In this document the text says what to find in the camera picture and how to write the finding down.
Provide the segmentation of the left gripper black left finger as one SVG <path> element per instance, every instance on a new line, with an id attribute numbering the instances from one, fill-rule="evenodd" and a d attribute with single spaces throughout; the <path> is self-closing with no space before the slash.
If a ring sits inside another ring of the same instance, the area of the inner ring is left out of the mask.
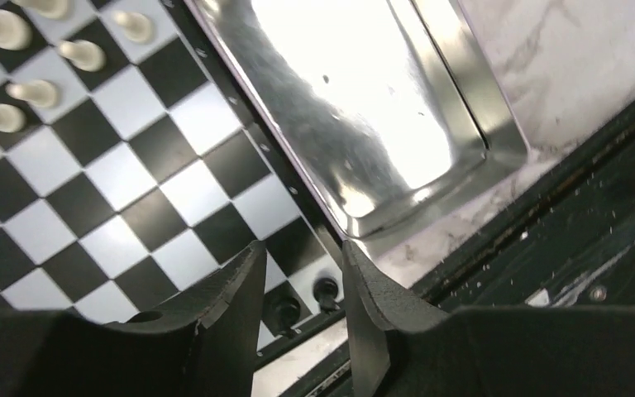
<path id="1" fill-rule="evenodd" d="M 266 263 L 254 241 L 124 323 L 0 311 L 0 396 L 248 396 Z"/>

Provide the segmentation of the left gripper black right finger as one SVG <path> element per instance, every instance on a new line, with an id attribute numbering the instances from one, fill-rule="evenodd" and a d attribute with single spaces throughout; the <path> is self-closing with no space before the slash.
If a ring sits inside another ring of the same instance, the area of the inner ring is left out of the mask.
<path id="1" fill-rule="evenodd" d="M 635 307 L 445 312 L 342 248 L 357 396 L 635 396 Z"/>

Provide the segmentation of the black chess piece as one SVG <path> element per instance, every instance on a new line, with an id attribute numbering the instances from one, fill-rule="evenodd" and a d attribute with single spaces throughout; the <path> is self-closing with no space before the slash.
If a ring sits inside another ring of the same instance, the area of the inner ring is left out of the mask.
<path id="1" fill-rule="evenodd" d="M 284 297 L 273 304 L 275 322 L 279 335 L 293 338 L 297 335 L 294 325 L 300 320 L 301 307 L 293 297 Z"/>
<path id="2" fill-rule="evenodd" d="M 333 313 L 340 309 L 337 303 L 339 287 L 330 277 L 318 278 L 313 284 L 313 297 L 321 313 Z"/>

